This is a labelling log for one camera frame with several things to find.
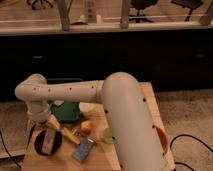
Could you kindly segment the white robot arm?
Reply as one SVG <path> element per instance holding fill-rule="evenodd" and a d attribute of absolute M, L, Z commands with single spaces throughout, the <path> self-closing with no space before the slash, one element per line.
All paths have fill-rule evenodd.
<path fill-rule="evenodd" d="M 170 171 L 139 82 L 116 72 L 104 80 L 49 84 L 40 74 L 19 83 L 15 96 L 27 105 L 28 117 L 45 122 L 49 100 L 100 103 L 114 138 L 122 171 Z"/>

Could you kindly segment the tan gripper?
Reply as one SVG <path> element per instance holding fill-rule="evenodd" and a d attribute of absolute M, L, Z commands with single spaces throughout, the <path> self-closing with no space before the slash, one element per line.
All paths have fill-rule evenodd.
<path fill-rule="evenodd" d="M 61 127 L 56 117 L 51 114 L 47 118 L 33 118 L 32 122 L 37 125 L 48 127 L 45 132 L 44 141 L 42 145 L 42 152 L 50 155 L 53 149 L 56 131 L 59 131 L 65 138 L 76 145 L 80 144 L 80 139 L 76 137 L 68 128 Z"/>

